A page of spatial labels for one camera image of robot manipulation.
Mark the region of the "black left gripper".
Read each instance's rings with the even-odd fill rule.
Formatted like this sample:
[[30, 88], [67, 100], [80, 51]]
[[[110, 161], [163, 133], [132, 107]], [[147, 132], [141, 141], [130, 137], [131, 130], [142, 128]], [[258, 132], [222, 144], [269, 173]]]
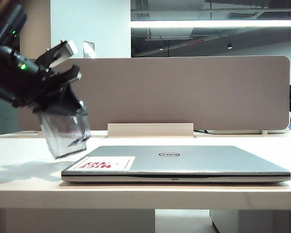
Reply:
[[32, 112], [64, 116], [63, 131], [69, 149], [85, 149], [91, 137], [88, 112], [82, 100], [75, 96], [71, 83], [81, 78], [80, 67], [52, 75], [45, 81], [41, 94], [32, 100]]

